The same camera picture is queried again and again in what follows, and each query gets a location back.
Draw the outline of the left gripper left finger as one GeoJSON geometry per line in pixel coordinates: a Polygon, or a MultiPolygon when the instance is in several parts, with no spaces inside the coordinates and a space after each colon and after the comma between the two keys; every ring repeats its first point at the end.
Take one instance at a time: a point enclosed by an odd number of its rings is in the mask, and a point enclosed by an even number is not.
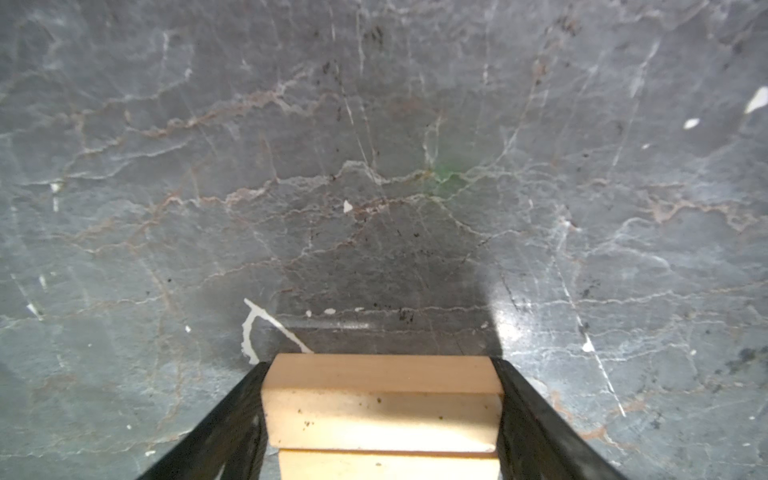
{"type": "Polygon", "coordinates": [[[270,368],[260,362],[142,479],[257,479],[268,433],[261,389],[270,368]]]}

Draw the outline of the natural wood block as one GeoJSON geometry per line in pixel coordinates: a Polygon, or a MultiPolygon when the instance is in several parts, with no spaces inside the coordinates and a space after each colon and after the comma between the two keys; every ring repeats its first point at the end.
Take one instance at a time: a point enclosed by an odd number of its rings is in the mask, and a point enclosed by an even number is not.
{"type": "Polygon", "coordinates": [[[484,356],[280,354],[261,398],[279,449],[490,454],[503,391],[484,356]]]}
{"type": "Polygon", "coordinates": [[[498,479],[491,455],[282,450],[283,479],[498,479]]]}

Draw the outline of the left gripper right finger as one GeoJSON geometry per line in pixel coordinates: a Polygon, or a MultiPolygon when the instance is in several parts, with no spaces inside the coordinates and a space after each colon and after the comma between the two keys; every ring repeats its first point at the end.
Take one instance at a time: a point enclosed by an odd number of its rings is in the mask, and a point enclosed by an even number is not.
{"type": "Polygon", "coordinates": [[[496,451],[503,479],[625,480],[514,366],[493,357],[503,388],[496,451]]]}

